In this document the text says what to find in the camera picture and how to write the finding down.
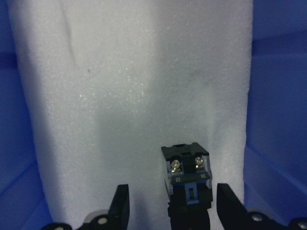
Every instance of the white foam padding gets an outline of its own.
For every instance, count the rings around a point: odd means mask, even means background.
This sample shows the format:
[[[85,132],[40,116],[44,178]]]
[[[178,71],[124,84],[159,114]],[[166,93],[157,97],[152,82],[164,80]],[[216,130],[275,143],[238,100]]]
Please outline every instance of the white foam padding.
[[[79,227],[127,183],[129,229],[170,229],[160,147],[181,143],[243,200],[251,0],[7,2],[54,221]]]

